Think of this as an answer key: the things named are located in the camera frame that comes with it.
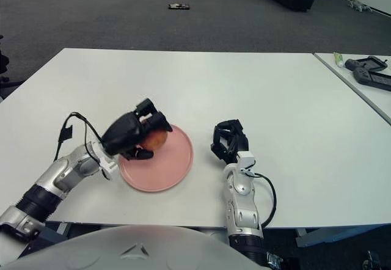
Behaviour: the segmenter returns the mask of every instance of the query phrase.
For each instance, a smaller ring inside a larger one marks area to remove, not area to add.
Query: black controller
[[[353,71],[353,76],[360,84],[391,91],[391,76],[375,73],[362,67],[357,67]]]
[[[381,71],[388,67],[386,62],[387,60],[381,61],[376,56],[368,56],[367,58],[358,60],[348,59],[345,62],[345,67],[351,71],[354,71],[357,67],[362,67],[368,71]]]

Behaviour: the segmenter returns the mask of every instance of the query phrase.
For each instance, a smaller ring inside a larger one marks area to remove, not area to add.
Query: gray carpet
[[[171,2],[191,10],[167,10]],[[391,18],[355,12],[344,0],[316,0],[307,13],[272,0],[1,0],[0,14],[13,81],[65,47],[391,55]],[[391,266],[389,226],[308,249],[296,248],[291,230],[267,230],[265,237],[277,254],[299,257],[303,270],[358,270],[368,249]]]

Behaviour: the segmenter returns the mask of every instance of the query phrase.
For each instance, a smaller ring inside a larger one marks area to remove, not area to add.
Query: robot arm
[[[75,116],[90,127],[90,123],[77,112]],[[59,138],[61,143],[71,138],[71,127],[65,121]],[[117,167],[113,156],[121,154],[127,159],[147,159],[152,151],[137,147],[154,130],[172,131],[165,116],[158,112],[153,103],[146,99],[133,112],[121,116],[105,132],[102,139],[97,138],[76,148],[72,153],[57,159],[46,172],[23,195],[15,205],[10,206],[0,216],[0,228],[12,237],[25,243],[36,238],[45,226],[44,222],[56,210],[68,193],[85,177],[102,170],[106,178]]]
[[[215,127],[211,150],[227,163],[223,190],[230,246],[259,265],[280,269],[282,260],[265,251],[262,245],[262,228],[268,225],[276,211],[276,193],[268,178],[252,171],[255,157],[249,151],[249,142],[239,120],[221,122]],[[273,210],[263,224],[254,202],[255,188],[252,181],[255,177],[265,178],[273,191]]]

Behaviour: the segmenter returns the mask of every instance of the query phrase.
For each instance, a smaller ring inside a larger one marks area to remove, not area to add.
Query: black cable
[[[252,177],[252,178],[264,178],[270,185],[270,188],[271,188],[271,191],[273,193],[273,208],[270,212],[270,215],[269,217],[267,218],[267,220],[264,221],[264,223],[261,224],[261,227],[262,228],[265,228],[266,226],[269,225],[269,223],[272,221],[273,217],[274,217],[274,214],[276,213],[276,209],[277,209],[277,195],[276,195],[276,190],[274,189],[274,186],[271,182],[271,180],[269,178],[267,178],[266,176],[262,175],[262,174],[259,174],[259,173],[255,173],[254,176],[253,175],[249,175],[246,173],[246,175],[248,177]]]
[[[90,156],[99,166],[100,166],[100,161],[99,159],[96,159],[90,151],[87,148],[87,123],[84,122],[84,148],[86,148],[88,156]]]
[[[88,150],[87,148],[87,123],[84,122],[84,148],[86,148],[86,151],[87,151],[87,154],[98,164],[99,168],[100,168],[100,161],[99,159],[96,159],[94,156],[92,156],[92,154],[90,153],[90,151]],[[104,178],[107,179],[107,180],[110,180],[106,174],[103,172],[102,169],[100,169]]]
[[[61,128],[61,132],[60,132],[60,136],[59,136],[59,141],[58,141],[58,145],[57,145],[57,150],[56,150],[56,155],[54,157],[54,161],[57,160],[58,157],[59,157],[60,148],[61,148],[62,143],[64,142],[64,139],[62,138],[62,133],[67,129],[67,123],[68,123],[68,120],[71,117],[76,117],[76,118],[82,120],[86,125],[88,125],[89,128],[94,133],[94,135],[97,137],[97,139],[102,143],[102,138],[99,136],[99,134],[97,133],[95,128],[91,125],[91,123],[83,115],[81,115],[80,113],[78,113],[78,112],[71,112],[70,115],[68,115],[67,119],[65,119],[64,123],[62,124],[62,128]]]

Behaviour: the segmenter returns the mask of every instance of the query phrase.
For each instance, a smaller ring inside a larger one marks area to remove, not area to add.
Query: small table
[[[269,228],[385,224],[391,128],[312,54],[63,49],[0,104],[0,211],[16,203],[53,161],[71,111],[103,134],[149,97],[183,129],[194,162],[179,184],[140,192],[114,175],[83,180],[51,221],[225,227],[225,164],[210,151],[215,124],[240,119],[255,171],[277,191]],[[83,143],[73,124],[61,154]],[[261,219],[271,190],[254,180]]]
[[[334,55],[331,53],[315,53],[332,72],[334,72],[342,81],[344,81],[355,93],[358,94],[365,102],[367,102],[377,113],[380,114],[389,124],[391,124],[391,92],[377,89],[374,87],[359,84],[353,77],[353,73],[347,68],[340,68],[335,64]],[[343,54],[344,60],[347,59],[363,59],[367,55]],[[376,56],[381,60],[388,59],[389,67],[383,71],[379,71],[385,75],[391,76],[391,56]]]

